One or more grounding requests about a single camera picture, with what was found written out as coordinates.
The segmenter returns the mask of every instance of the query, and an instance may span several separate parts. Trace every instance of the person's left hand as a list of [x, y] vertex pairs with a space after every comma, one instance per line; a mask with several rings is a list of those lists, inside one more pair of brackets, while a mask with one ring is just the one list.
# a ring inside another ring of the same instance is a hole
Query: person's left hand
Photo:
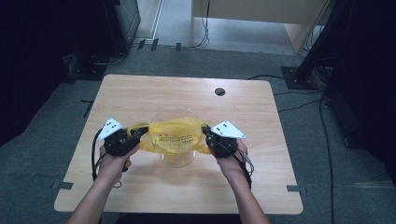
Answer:
[[[100, 163], [98, 178], [105, 180], [111, 186], [116, 185], [122, 177], [122, 169], [131, 166], [130, 157], [134, 155], [138, 149], [139, 145], [122, 157], [113, 157], [106, 154]], [[105, 151], [105, 147], [101, 146], [100, 156], [105, 154]]]

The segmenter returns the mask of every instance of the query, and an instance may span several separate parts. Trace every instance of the hand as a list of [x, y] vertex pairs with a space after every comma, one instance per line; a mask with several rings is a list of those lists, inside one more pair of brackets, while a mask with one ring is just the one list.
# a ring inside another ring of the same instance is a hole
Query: hand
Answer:
[[[100, 163], [98, 179], [104, 180], [111, 186], [116, 185], [122, 177], [122, 169], [131, 166], [130, 157], [134, 155], [138, 149], [139, 145], [122, 157], [113, 157], [106, 154]], [[100, 155], [102, 156], [105, 154], [105, 151], [105, 147], [101, 146]]]
[[[245, 146], [241, 139], [237, 138], [236, 143], [241, 151], [248, 153], [248, 148], [247, 146]], [[242, 161], [242, 157], [239, 152], [235, 152], [235, 156], [238, 157], [240, 161]], [[230, 183], [236, 181], [241, 177], [241, 179], [246, 182], [244, 172], [242, 171], [238, 161], [236, 161], [235, 158], [229, 156], [227, 158], [217, 159], [217, 161], [220, 166], [221, 172]]]

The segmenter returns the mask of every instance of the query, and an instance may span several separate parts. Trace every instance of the forearm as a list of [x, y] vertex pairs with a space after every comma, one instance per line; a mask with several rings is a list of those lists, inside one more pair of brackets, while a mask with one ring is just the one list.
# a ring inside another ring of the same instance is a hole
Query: forearm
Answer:
[[97, 224], [112, 187], [106, 181], [102, 181], [100, 178], [96, 179], [67, 223]]
[[229, 183], [235, 195], [239, 216], [244, 224], [270, 223], [262, 208], [248, 187], [244, 176], [229, 179]]

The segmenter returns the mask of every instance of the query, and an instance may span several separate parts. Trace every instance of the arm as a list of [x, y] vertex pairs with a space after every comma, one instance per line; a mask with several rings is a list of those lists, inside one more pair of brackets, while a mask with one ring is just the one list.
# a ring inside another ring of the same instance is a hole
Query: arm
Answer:
[[[240, 139], [237, 139], [237, 143], [239, 149], [244, 152], [248, 152], [248, 148]], [[230, 156], [228, 158], [218, 159], [218, 164], [233, 189], [242, 223], [270, 223], [251, 192], [238, 162]]]
[[[103, 157], [98, 177], [67, 223], [97, 224], [99, 222], [110, 191], [120, 181], [122, 168], [131, 166], [129, 157], [136, 153], [138, 149], [139, 146], [135, 147], [123, 157], [112, 157], [110, 155]], [[104, 147], [101, 147], [100, 150], [101, 155], [103, 155], [105, 153]]]

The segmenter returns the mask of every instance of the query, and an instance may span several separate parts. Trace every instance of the wooden table top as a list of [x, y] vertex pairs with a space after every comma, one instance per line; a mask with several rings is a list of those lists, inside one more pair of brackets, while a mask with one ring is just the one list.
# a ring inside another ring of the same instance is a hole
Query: wooden table top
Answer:
[[[217, 96], [216, 88], [225, 94]], [[247, 138], [255, 171], [252, 191], [266, 214], [300, 214], [303, 204], [296, 186], [288, 148], [268, 82], [191, 77], [144, 77], [107, 75], [79, 139], [64, 178], [71, 189], [60, 189], [57, 211], [74, 211], [92, 185], [92, 140], [107, 118], [125, 127], [150, 122], [169, 107], [193, 111], [209, 126], [225, 119]], [[98, 148], [103, 142], [96, 143]], [[231, 187], [211, 155], [198, 153], [188, 166], [173, 168], [161, 162], [160, 154], [139, 150], [132, 167], [113, 189], [106, 212], [237, 214]]]

